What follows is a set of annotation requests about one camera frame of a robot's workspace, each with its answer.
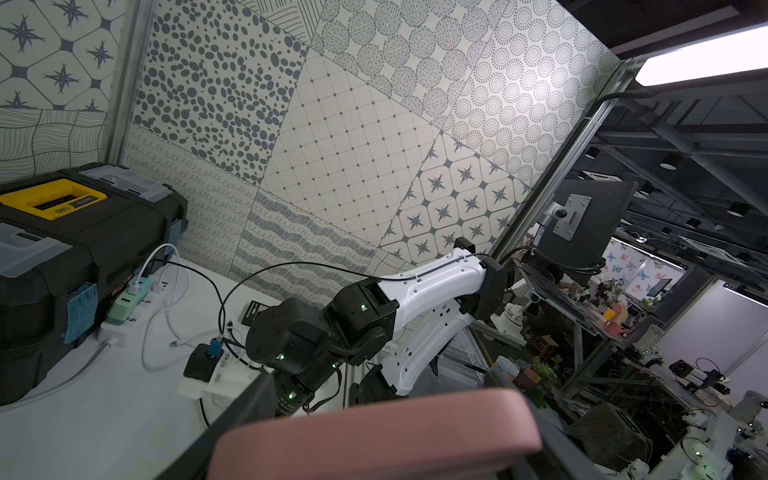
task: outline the power strip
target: power strip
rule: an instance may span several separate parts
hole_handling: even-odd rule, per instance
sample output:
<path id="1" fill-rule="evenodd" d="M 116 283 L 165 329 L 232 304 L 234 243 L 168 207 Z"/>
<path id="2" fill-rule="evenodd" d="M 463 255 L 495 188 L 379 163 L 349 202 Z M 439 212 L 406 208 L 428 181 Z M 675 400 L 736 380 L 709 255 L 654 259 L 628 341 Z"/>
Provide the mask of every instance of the power strip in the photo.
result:
<path id="1" fill-rule="evenodd" d="M 128 346 L 128 343 L 141 342 L 144 334 L 142 327 L 152 316 L 163 308 L 165 298 L 172 288 L 164 280 L 156 280 L 147 295 L 136 305 L 130 318 L 122 325 L 103 322 L 98 330 L 98 341 L 115 339 L 116 346 Z"/>

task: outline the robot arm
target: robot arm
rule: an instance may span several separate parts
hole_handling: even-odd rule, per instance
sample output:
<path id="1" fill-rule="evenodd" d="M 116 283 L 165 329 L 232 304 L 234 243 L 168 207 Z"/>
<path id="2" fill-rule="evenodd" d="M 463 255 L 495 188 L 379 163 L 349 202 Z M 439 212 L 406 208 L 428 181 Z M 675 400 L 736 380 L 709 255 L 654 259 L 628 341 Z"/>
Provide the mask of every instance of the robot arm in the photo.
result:
<path id="1" fill-rule="evenodd" d="M 478 258 L 462 248 L 473 249 L 466 239 L 459 240 L 449 255 L 433 262 L 344 287 L 323 310 L 298 299 L 264 310 L 245 347 L 252 360 L 279 372 L 277 414 L 292 415 L 342 363 L 358 366 L 372 359 L 395 331 L 432 310 L 419 334 L 398 352 L 406 360 L 385 361 L 372 371 L 381 389 L 406 395 L 461 328 L 472 318 L 489 318 L 502 304 L 506 269 L 490 257 Z"/>

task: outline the monitor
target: monitor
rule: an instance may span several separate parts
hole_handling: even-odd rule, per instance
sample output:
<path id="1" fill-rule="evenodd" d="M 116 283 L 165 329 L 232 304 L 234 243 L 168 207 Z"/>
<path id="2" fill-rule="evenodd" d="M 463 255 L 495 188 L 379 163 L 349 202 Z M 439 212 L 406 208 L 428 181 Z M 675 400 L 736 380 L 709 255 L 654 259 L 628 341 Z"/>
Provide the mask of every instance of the monitor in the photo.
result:
<path id="1" fill-rule="evenodd" d="M 540 236 L 537 235 L 540 238 L 536 248 L 561 265 L 575 268 L 592 266 L 595 259 L 603 256 L 636 189 L 636 182 L 563 180 L 554 193 L 554 201 L 565 205 L 572 194 L 584 195 L 591 200 L 570 240 L 557 235 L 552 225 Z M 590 278 L 586 273 L 568 273 L 568 276 L 584 286 L 588 285 Z"/>
<path id="2" fill-rule="evenodd" d="M 659 293 L 661 293 L 661 290 L 664 290 L 664 288 L 669 285 L 669 283 L 672 281 L 671 278 L 663 278 L 659 280 L 659 283 L 657 283 L 654 288 L 648 290 L 648 293 L 645 294 L 645 296 L 656 296 Z"/>

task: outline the black box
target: black box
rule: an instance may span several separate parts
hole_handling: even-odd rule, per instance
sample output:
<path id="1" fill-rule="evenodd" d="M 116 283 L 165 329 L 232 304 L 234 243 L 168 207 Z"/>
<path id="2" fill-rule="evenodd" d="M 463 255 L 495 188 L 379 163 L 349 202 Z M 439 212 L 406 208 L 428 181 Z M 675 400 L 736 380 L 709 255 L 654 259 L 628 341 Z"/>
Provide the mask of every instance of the black box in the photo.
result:
<path id="1" fill-rule="evenodd" d="M 107 195 L 55 220 L 0 204 L 0 226 L 5 224 L 0 247 L 7 247 L 0 266 L 4 260 L 12 263 L 8 252 L 24 242 L 38 245 L 45 240 L 66 248 L 28 270 L 22 267 L 11 276 L 7 270 L 0 274 L 0 405 L 20 399 L 39 384 L 56 362 L 98 327 L 113 298 L 152 250 L 169 240 L 175 242 L 187 228 L 187 201 L 167 185 L 169 191 L 160 200 L 145 200 L 136 191 L 140 187 L 132 190 L 119 179 L 83 174 L 96 167 L 103 164 L 0 185 L 3 195 L 69 179 Z M 106 168 L 114 169 L 118 177 L 125 172 L 163 190 L 131 170 Z M 167 252 L 158 252 L 156 258 L 167 258 Z M 159 266 L 157 262 L 147 270 L 151 273 Z"/>

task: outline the mint green power strip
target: mint green power strip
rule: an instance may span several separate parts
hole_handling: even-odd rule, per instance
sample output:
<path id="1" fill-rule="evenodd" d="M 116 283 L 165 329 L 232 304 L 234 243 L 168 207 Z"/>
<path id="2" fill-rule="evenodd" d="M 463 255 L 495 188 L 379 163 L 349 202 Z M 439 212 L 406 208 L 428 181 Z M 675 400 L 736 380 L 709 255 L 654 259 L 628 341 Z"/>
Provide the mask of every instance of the mint green power strip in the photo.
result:
<path id="1" fill-rule="evenodd" d="M 123 293 L 117 297 L 109 309 L 105 322 L 112 325 L 122 325 L 125 323 L 131 317 L 136 305 L 147 296 L 147 292 L 149 292 L 153 282 L 154 277 L 150 275 L 139 280 L 139 291 L 136 293 L 129 293 L 127 289 L 123 290 Z"/>

